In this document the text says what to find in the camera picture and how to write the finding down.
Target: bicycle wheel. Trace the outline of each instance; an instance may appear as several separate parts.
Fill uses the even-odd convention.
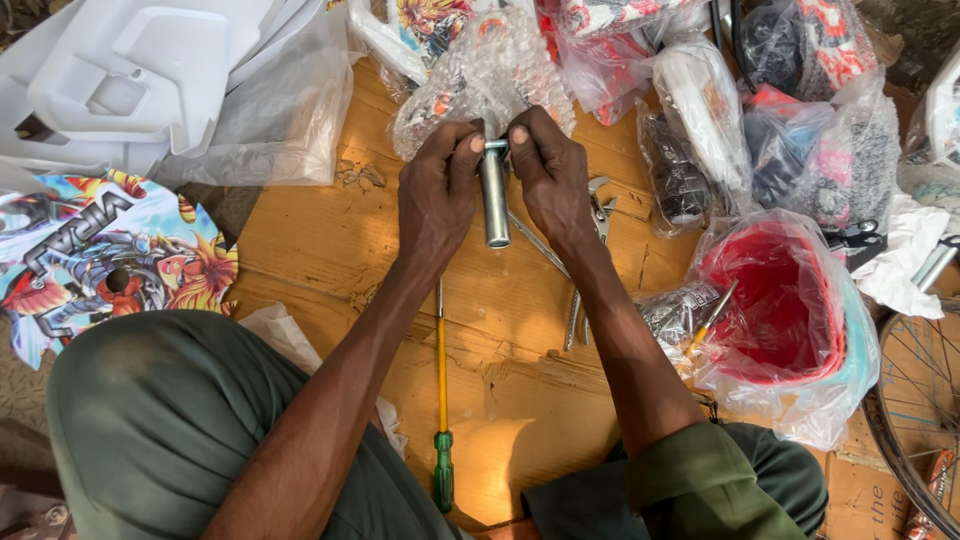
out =
[[[928,321],[890,312],[877,322],[883,352],[879,382],[863,399],[867,424],[903,490],[947,538],[960,540],[960,496],[953,497],[960,458],[960,302],[943,300],[946,317]],[[929,489],[942,451],[943,490]]]

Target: man's left hand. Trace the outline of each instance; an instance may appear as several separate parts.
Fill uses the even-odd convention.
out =
[[[467,235],[476,213],[473,177],[486,140],[483,122],[444,122],[400,171],[399,259],[437,277]]]

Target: green sleeve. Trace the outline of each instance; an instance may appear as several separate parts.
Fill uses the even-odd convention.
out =
[[[627,493],[655,540],[806,538],[756,485],[756,473],[733,439],[707,422],[635,455],[627,467]]]

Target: fingernail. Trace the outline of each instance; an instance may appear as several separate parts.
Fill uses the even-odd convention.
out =
[[[475,154],[483,152],[484,145],[487,144],[487,140],[482,135],[474,135],[470,140],[470,150]]]
[[[530,134],[527,133],[527,129],[523,126],[516,126],[510,133],[510,139],[516,144],[523,144],[528,138],[530,138]]]

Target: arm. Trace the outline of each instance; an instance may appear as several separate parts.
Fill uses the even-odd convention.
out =
[[[653,538],[804,534],[756,485],[746,456],[706,418],[630,300],[589,217],[587,155],[535,107],[511,124],[530,217],[583,297],[627,455],[631,508]]]
[[[637,313],[593,228],[587,153],[540,107],[510,126],[523,200],[584,301],[627,455],[706,420]]]
[[[442,125],[400,172],[396,262],[257,448],[204,539],[320,537],[400,340],[476,212],[472,181],[484,142],[478,131]]]

